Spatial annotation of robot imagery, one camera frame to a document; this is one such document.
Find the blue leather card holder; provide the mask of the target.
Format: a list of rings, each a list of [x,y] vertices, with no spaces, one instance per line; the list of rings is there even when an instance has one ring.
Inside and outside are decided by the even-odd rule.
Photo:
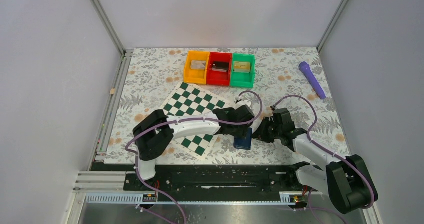
[[[250,150],[252,146],[252,133],[253,129],[248,128],[247,133],[244,137],[235,137],[233,146],[236,149]]]

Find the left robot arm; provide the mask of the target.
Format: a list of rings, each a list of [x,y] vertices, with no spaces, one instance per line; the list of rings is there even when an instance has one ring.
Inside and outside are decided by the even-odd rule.
[[[192,116],[166,115],[158,109],[133,128],[136,149],[136,172],[143,180],[155,176],[156,158],[171,141],[193,135],[232,135],[245,137],[256,119],[248,105],[237,108],[216,108],[211,112]]]

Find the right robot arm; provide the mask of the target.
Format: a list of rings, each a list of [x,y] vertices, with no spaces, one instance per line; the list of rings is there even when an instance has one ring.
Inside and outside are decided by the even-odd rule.
[[[314,188],[330,197],[334,207],[346,214],[377,201],[379,194],[364,159],[357,155],[338,158],[325,146],[318,147],[308,138],[304,128],[297,128],[286,108],[263,118],[252,138],[281,143],[312,161],[291,165],[287,185],[300,184]]]

